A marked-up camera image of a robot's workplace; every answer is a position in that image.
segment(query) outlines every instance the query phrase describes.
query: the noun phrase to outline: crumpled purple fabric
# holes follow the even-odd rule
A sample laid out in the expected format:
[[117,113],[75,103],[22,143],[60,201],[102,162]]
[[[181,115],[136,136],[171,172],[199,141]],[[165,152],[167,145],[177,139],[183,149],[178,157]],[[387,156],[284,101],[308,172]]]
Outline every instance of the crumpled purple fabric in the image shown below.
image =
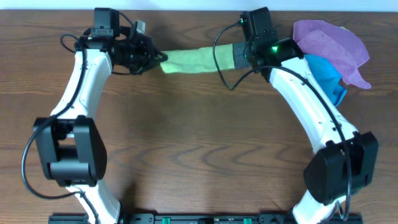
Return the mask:
[[294,23],[293,39],[304,53],[328,59],[345,84],[371,87],[358,71],[358,67],[369,60],[368,51],[351,31],[325,21],[302,20]]

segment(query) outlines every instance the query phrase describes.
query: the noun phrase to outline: wood surface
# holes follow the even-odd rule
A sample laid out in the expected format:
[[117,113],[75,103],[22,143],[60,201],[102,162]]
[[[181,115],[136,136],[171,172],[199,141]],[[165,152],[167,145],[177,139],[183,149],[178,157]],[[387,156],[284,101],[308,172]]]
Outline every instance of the wood surface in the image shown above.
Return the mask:
[[[239,12],[125,11],[147,24],[160,50],[211,46]],[[353,197],[365,223],[398,220],[398,14],[272,12],[279,37],[300,19],[323,19],[353,31],[371,56],[359,68],[370,90],[346,86],[338,109],[380,148],[372,184]],[[60,100],[74,57],[59,36],[79,35],[93,11],[0,12],[0,223],[45,223],[53,212],[83,212],[75,198],[46,201],[21,181],[22,149],[38,116]],[[220,44],[242,40],[231,29]],[[225,72],[234,82],[244,71]],[[125,211],[257,213],[288,210],[301,199],[310,142],[283,97],[259,75],[235,91],[216,73],[112,76],[105,84],[96,124],[108,150],[106,180]],[[35,145],[27,161],[32,185],[64,193],[44,178]]]

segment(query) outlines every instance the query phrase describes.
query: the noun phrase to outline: white wall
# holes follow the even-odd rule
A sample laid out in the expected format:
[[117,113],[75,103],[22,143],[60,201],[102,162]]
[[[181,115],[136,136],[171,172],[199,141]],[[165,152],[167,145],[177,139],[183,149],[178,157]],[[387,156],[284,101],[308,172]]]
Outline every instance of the white wall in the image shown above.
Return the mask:
[[398,12],[398,0],[0,0],[0,9],[253,10]]

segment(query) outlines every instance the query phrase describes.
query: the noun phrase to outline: wooden table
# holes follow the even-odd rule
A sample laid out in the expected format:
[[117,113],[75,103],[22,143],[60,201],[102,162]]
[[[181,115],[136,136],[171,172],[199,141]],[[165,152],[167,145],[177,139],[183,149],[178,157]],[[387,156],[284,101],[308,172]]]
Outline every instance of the wooden table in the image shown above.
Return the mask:
[[[160,50],[211,46],[239,12],[126,11],[147,23]],[[398,14],[272,12],[279,37],[300,19],[323,19],[352,30],[371,59],[360,67],[370,90],[347,86],[339,110],[380,148],[373,183],[353,197],[365,223],[398,220]],[[22,149],[36,117],[48,116],[68,83],[73,55],[59,36],[81,34],[93,11],[0,13],[0,222],[45,223],[53,212],[83,212],[75,198],[45,201],[21,181]],[[231,29],[220,44],[242,40]],[[225,72],[235,81],[244,71]],[[257,213],[288,210],[301,199],[312,149],[284,99],[260,75],[227,91],[217,74],[109,78],[96,124],[108,150],[106,180],[126,211]],[[46,194],[60,194],[42,173],[35,146],[27,175]]]

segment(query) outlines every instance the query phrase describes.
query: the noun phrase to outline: cloth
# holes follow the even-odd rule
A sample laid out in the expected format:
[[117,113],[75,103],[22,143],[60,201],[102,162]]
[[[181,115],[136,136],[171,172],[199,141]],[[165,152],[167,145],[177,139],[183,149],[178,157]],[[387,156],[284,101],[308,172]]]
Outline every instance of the cloth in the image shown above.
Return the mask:
[[[213,59],[213,47],[195,50],[171,50],[165,52],[169,59],[160,63],[164,73],[202,73],[216,72]],[[220,70],[235,69],[233,45],[216,47],[216,58]]]
[[328,59],[347,85],[371,87],[358,71],[369,60],[368,51],[351,31],[325,21],[304,20],[294,23],[293,39],[304,53]]
[[338,106],[347,93],[347,90],[338,84],[341,80],[340,73],[325,58],[312,54],[306,54],[304,57],[317,83],[321,86],[329,100],[335,106]]

